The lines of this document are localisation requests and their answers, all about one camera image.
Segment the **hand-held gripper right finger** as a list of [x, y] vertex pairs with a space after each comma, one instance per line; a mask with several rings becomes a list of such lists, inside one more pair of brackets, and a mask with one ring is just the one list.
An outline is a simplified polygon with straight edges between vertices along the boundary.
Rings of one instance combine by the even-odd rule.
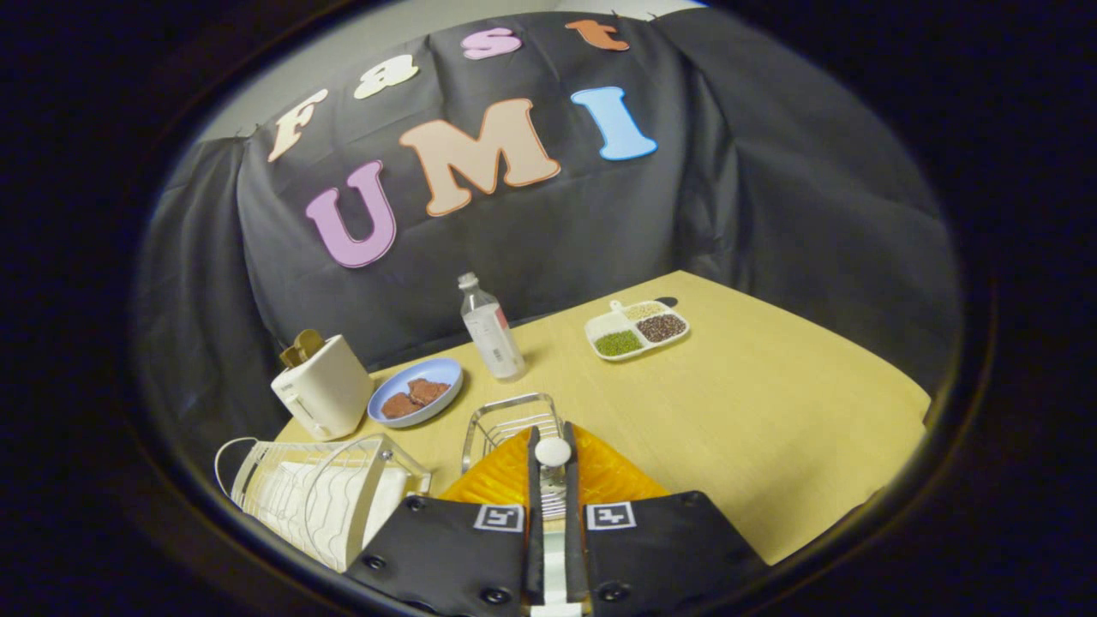
[[596, 616], [694, 616], [768, 566], [713, 500], [670, 493], [604, 440], [566, 422], [572, 582]]

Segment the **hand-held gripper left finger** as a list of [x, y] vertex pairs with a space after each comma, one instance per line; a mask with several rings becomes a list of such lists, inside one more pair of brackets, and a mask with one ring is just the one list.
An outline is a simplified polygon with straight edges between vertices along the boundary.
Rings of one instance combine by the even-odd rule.
[[412, 495], [402, 500], [346, 569], [346, 577], [389, 602], [436, 616], [521, 616], [530, 548], [542, 524], [533, 501], [531, 447], [536, 427], [494, 449], [454, 484], [517, 493], [464, 493], [462, 500]]

